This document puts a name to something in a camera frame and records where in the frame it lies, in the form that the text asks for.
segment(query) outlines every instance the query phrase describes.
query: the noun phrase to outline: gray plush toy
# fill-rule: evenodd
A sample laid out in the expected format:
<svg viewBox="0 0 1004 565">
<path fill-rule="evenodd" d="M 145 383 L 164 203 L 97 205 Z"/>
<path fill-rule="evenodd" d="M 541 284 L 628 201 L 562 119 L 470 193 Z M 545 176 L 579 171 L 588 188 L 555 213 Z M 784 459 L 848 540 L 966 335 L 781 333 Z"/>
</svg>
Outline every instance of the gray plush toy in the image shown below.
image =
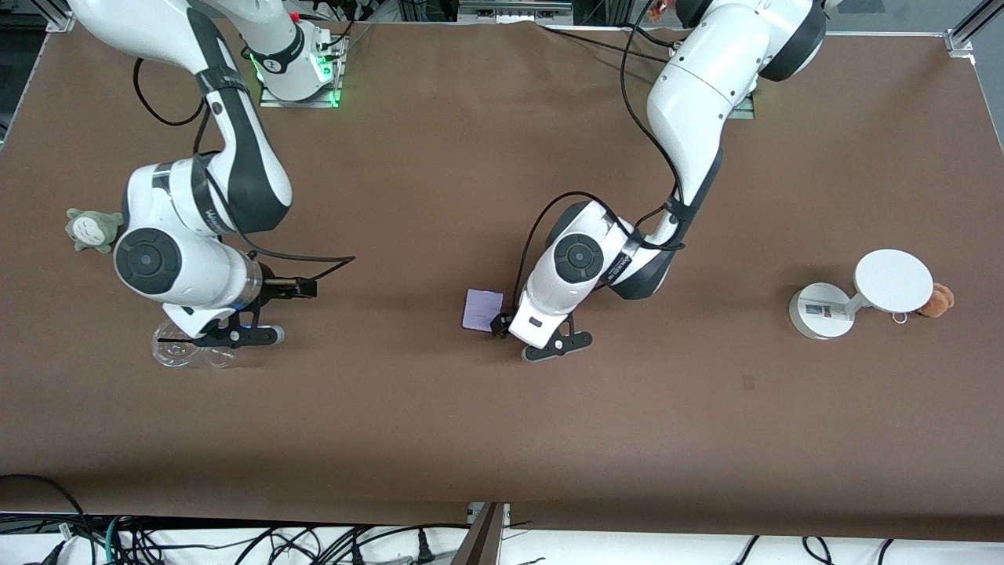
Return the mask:
<svg viewBox="0 0 1004 565">
<path fill-rule="evenodd" d="M 73 240 L 73 248 L 77 251 L 93 247 L 102 253 L 110 253 L 111 243 L 118 236 L 118 226 L 126 223 L 120 212 L 104 214 L 70 208 L 66 210 L 66 217 L 69 218 L 66 234 Z"/>
</svg>

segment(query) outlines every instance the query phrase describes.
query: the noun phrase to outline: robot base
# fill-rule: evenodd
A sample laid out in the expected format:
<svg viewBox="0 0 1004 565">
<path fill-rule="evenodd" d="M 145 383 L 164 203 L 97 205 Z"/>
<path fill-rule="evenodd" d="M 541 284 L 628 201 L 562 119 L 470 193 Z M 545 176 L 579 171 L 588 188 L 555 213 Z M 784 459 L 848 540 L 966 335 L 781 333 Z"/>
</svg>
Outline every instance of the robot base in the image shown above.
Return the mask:
<svg viewBox="0 0 1004 565">
<path fill-rule="evenodd" d="M 330 48 L 330 53 L 327 56 L 331 60 L 319 63 L 319 68 L 321 72 L 330 74 L 331 80 L 322 85 L 313 95 L 301 100 L 286 100 L 276 96 L 264 86 L 259 74 L 258 81 L 262 83 L 262 88 L 258 103 L 262 107 L 338 107 L 341 103 L 341 83 L 345 76 L 347 46 L 348 38 L 344 37 Z"/>
<path fill-rule="evenodd" d="M 795 293 L 788 305 L 788 316 L 803 336 L 831 340 L 854 325 L 854 313 L 847 313 L 848 303 L 850 298 L 840 289 L 828 282 L 816 282 Z"/>
</svg>

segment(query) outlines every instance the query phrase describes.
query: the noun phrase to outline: sticky note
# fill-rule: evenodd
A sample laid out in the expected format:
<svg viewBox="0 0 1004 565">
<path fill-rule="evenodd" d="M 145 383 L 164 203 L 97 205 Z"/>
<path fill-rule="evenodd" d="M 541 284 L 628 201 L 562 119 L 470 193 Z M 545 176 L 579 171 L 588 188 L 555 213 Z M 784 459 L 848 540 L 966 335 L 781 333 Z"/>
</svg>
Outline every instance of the sticky note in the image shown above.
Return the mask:
<svg viewBox="0 0 1004 565">
<path fill-rule="evenodd" d="M 467 303 L 464 305 L 464 321 L 468 330 L 491 332 L 492 320 L 502 312 L 502 294 L 491 291 L 468 289 Z"/>
</svg>

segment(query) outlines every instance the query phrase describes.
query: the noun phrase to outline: brown plush toy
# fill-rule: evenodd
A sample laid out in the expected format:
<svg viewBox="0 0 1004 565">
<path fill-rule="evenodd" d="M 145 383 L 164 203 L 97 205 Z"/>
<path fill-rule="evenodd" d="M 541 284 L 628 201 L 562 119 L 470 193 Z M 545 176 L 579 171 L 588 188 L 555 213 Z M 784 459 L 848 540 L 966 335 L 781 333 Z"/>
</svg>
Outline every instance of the brown plush toy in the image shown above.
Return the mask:
<svg viewBox="0 0 1004 565">
<path fill-rule="evenodd" d="M 935 282 L 935 292 L 931 295 L 931 300 L 922 306 L 917 314 L 925 318 L 938 318 L 953 306 L 955 306 L 955 295 L 949 291 L 948 287 Z"/>
</svg>

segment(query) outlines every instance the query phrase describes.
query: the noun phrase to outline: stand base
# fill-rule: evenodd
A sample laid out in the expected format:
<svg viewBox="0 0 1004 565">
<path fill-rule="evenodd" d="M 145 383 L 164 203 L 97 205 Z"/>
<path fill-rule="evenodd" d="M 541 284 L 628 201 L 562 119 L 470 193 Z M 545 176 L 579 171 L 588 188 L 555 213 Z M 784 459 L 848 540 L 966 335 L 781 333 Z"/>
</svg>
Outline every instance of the stand base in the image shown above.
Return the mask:
<svg viewBox="0 0 1004 565">
<path fill-rule="evenodd" d="M 840 289 L 816 282 L 795 293 L 788 305 L 788 316 L 801 334 L 813 340 L 831 340 L 850 331 L 853 313 L 846 313 L 850 298 Z"/>
</svg>

